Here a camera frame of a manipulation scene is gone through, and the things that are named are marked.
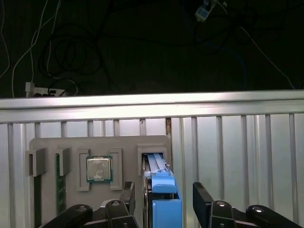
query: gray fixture board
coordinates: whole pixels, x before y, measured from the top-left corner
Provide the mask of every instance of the gray fixture board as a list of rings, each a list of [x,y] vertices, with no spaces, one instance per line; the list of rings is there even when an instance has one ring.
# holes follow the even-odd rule
[[[171,165],[171,142],[165,135],[124,137],[77,137],[37,138],[29,144],[30,151],[44,151],[45,173],[41,174],[42,224],[56,216],[56,163],[55,154],[61,154],[60,169],[66,173],[66,207],[87,204],[98,209],[102,202],[118,199],[125,181],[135,183],[135,218],[142,224],[142,179],[138,175],[143,153],[163,153]],[[86,181],[86,157],[111,156],[113,181],[110,183],[88,183]]]

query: black cable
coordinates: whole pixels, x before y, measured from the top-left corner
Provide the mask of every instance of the black cable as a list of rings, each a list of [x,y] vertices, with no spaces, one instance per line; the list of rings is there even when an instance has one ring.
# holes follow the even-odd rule
[[[73,81],[73,80],[70,79],[70,78],[58,78],[58,79],[56,79],[54,82],[52,82],[52,83],[49,85],[49,87],[47,88],[47,94],[48,94],[49,96],[51,96],[50,89],[51,89],[54,85],[56,85],[58,82],[61,82],[61,81],[69,81],[69,82],[72,82],[73,85],[74,85],[75,88],[76,88],[75,94],[77,93],[79,87],[78,87],[78,85],[77,85],[77,83],[76,83],[75,81]],[[70,86],[68,89],[65,89],[59,96],[62,96],[62,95],[63,95],[67,90],[69,90],[70,88],[71,88],[71,86]]]
[[[247,2],[247,0],[244,0],[245,2],[245,6],[241,9],[234,9],[231,7],[227,8],[228,11],[228,15],[210,15],[208,17],[208,21],[210,21],[211,18],[223,18],[225,20],[229,20],[230,26],[228,28],[224,28],[222,30],[220,30],[217,33],[217,36],[219,36],[220,34],[226,32],[226,36],[223,39],[222,44],[220,45],[220,47],[218,49],[216,49],[214,52],[212,53],[202,53],[197,45],[200,43],[205,42],[205,40],[201,40],[200,38],[197,37],[197,32],[198,32],[198,28],[200,26],[201,23],[198,23],[194,29],[193,32],[193,39],[192,39],[192,43],[194,45],[194,47],[202,54],[204,55],[213,55],[216,54],[218,51],[220,51],[226,44],[228,38],[230,35],[233,35],[235,41],[237,44],[239,45],[248,45],[251,43],[251,34],[255,31],[271,31],[271,30],[279,30],[282,29],[284,27],[285,24],[285,20],[287,17],[287,14],[290,10],[294,10],[303,4],[297,5],[295,7],[290,8],[289,7],[289,0],[286,1],[286,7],[284,10],[278,12],[278,13],[272,13],[272,14],[268,14],[268,15],[262,15],[260,16],[257,12],[256,9],[249,7],[249,4]],[[233,11],[235,13],[235,16],[231,16],[231,14],[229,12]],[[274,15],[283,15],[282,18],[282,22],[280,23],[279,26],[273,26],[273,27],[264,27],[264,28],[257,28],[256,24],[258,23],[259,20],[263,19],[267,19],[267,18],[272,18]],[[244,28],[249,36],[245,36],[246,38],[239,38],[237,36],[237,31],[239,30],[239,28],[242,27]]]

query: metal bracket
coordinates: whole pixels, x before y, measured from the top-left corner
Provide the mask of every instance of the metal bracket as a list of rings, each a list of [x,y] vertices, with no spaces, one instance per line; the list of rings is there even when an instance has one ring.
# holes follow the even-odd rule
[[[47,171],[45,148],[26,151],[26,169],[28,176],[37,177]]]
[[[70,148],[57,149],[55,153],[59,154],[60,176],[67,175],[70,170]]]

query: white cable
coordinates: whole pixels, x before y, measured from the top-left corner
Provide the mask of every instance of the white cable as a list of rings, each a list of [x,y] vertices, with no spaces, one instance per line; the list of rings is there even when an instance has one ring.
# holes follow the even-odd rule
[[[57,15],[58,15],[58,10],[60,8],[60,4],[61,4],[61,0],[59,0],[59,3],[57,5],[57,9],[56,9],[56,14],[55,14],[55,19],[54,19],[54,24],[53,24],[53,28],[52,28],[52,33],[54,32],[55,29],[55,25],[56,25],[56,20],[57,20]],[[49,60],[51,58],[51,51],[52,51],[52,39],[49,41],[49,52],[48,52],[48,57],[47,57],[47,73],[49,76],[52,76],[49,72],[48,72],[48,65],[49,65]]]
[[[6,67],[6,69],[4,70],[4,72],[0,75],[0,78],[2,78],[3,75],[5,75],[5,73],[9,70],[10,67],[10,54],[9,54],[9,50],[8,50],[8,46],[6,45],[5,39],[4,39],[4,35],[3,35],[3,28],[4,28],[4,22],[5,22],[5,9],[4,9],[4,0],[1,1],[2,3],[2,24],[1,24],[1,38],[3,40],[3,44],[5,47],[5,51],[6,54],[8,56],[8,66]]]
[[[218,5],[224,10],[224,12],[228,15],[228,12],[227,12],[226,8],[225,8],[221,3],[219,3],[219,2],[217,2],[217,3],[218,3]],[[295,89],[295,87],[294,87],[294,85],[291,83],[289,77],[288,77],[286,74],[284,74],[284,73],[283,73],[283,72],[282,72],[282,71],[281,71],[281,70],[280,70],[272,61],[271,61],[271,59],[270,59],[270,58],[261,50],[261,48],[257,45],[257,43],[252,39],[252,37],[250,36],[250,34],[249,34],[242,26],[240,26],[240,29],[243,30],[243,31],[246,33],[246,35],[251,39],[252,43],[256,46],[256,48],[262,53],[262,55],[265,56],[265,58],[271,63],[271,65],[273,65],[274,68],[277,69],[277,71],[280,72],[280,73],[287,79],[289,85],[290,85],[293,89]]]
[[[52,20],[52,19],[54,18],[53,28],[52,28],[51,35],[53,34],[54,29],[55,29],[55,25],[56,25],[56,20],[57,20],[57,16],[58,16],[58,11],[59,11],[60,5],[61,5],[61,0],[58,1],[58,4],[57,4],[57,8],[56,8],[55,14],[54,14],[49,20],[47,20],[40,28],[38,28],[38,29],[35,31],[35,33],[34,33],[34,35],[33,35],[33,39],[32,39],[31,45],[33,45],[34,38],[35,38],[35,36],[37,35],[38,31],[39,31],[44,25],[46,25],[50,20]],[[47,61],[47,69],[48,69],[48,64],[49,64],[50,56],[51,56],[51,41],[50,41],[50,43],[49,43],[49,55],[48,55],[48,59],[47,59],[47,60],[48,60],[48,61]],[[31,63],[32,63],[32,80],[31,80],[31,82],[33,82],[33,80],[34,80],[34,63],[33,63],[32,49],[30,49],[30,58],[31,58]]]
[[[39,37],[39,34],[40,34],[40,29],[42,28],[43,15],[44,15],[44,11],[46,10],[47,3],[48,3],[48,0],[46,0],[46,3],[45,3],[45,5],[44,5],[44,8],[43,8],[42,13],[41,13],[39,28],[38,28],[38,31],[37,31],[37,35],[36,35],[35,42],[34,42],[34,43],[30,46],[30,48],[21,56],[21,58],[17,61],[17,63],[15,64],[15,66],[14,66],[14,68],[13,68],[12,77],[11,77],[11,92],[12,92],[13,98],[15,98],[15,94],[14,94],[14,76],[15,76],[15,69],[16,69],[18,63],[24,58],[24,56],[25,56],[25,55],[32,49],[32,47],[34,47],[34,46],[36,45],[36,43],[37,43],[37,40],[38,40],[38,37]]]

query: blue plastic component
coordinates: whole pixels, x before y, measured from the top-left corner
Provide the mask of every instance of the blue plastic component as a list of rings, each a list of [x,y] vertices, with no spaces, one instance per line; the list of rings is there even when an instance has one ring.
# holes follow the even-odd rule
[[[152,200],[152,228],[182,228],[182,202],[178,199]]]
[[[166,166],[166,162],[159,153],[148,154],[150,172],[145,172],[145,177],[150,177],[153,193],[176,193],[174,175]]]
[[[176,193],[175,179],[170,170],[158,170],[151,174],[153,193]]]

